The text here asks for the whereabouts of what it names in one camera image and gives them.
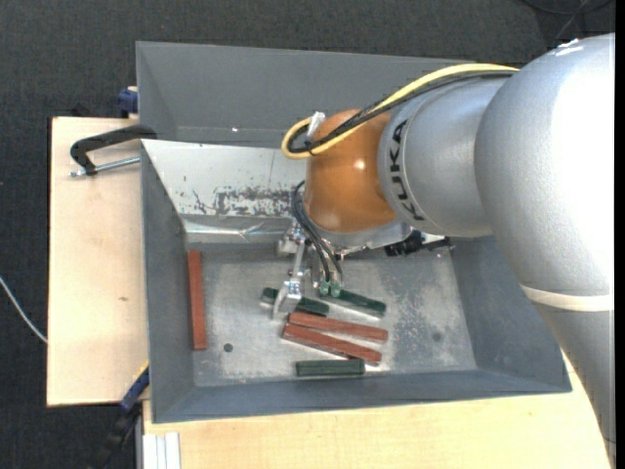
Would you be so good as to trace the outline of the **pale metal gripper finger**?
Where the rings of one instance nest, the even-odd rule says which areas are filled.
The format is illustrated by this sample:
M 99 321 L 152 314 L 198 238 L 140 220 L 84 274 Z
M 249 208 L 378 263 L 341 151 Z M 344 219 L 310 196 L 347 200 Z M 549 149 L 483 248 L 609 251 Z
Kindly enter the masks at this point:
M 301 283 L 298 281 L 285 281 L 280 285 L 273 297 L 272 317 L 277 319 L 282 314 L 292 312 L 301 299 Z

